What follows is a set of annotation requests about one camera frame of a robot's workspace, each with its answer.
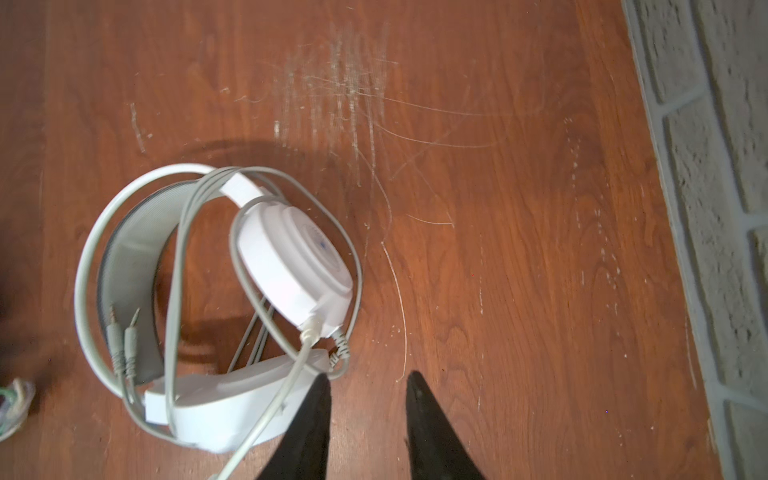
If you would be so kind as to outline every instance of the cable connector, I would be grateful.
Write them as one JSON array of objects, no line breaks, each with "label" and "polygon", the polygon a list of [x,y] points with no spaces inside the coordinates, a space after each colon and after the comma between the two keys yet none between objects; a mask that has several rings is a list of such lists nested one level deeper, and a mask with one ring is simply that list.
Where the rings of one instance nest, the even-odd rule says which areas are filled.
[{"label": "cable connector", "polygon": [[124,348],[125,348],[125,378],[136,378],[136,358],[138,357],[138,329],[136,328],[136,322],[139,318],[139,312],[141,309],[136,309],[134,317],[131,319],[131,324],[125,329],[124,334]]},{"label": "cable connector", "polygon": [[125,350],[123,348],[123,329],[114,314],[114,306],[109,312],[107,324],[107,348],[112,357],[112,369],[116,376],[125,374]]},{"label": "cable connector", "polygon": [[306,322],[301,324],[301,334],[299,339],[301,344],[305,345],[309,343],[314,345],[320,340],[320,331],[323,329],[323,319],[319,316],[311,316]]},{"label": "cable connector", "polygon": [[351,355],[349,354],[349,344],[346,341],[346,335],[344,335],[341,329],[334,330],[333,333],[331,333],[331,338],[333,338],[333,341],[336,343],[336,351],[331,353],[328,358],[331,369],[333,369],[340,360],[346,362]]}]

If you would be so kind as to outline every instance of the wooden floor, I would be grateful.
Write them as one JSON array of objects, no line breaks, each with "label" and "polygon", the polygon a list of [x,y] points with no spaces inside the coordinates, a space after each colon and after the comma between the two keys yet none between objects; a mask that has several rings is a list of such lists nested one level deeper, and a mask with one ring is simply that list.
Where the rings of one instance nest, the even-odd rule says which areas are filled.
[{"label": "wooden floor", "polygon": [[[227,460],[134,427],[74,331],[97,215],[180,161],[294,175],[365,259],[329,478],[409,477],[412,369],[488,478],[720,477],[618,0],[11,0],[0,65],[1,380],[39,389],[3,478]],[[226,369],[251,314],[233,212],[196,225],[189,369]]]}]

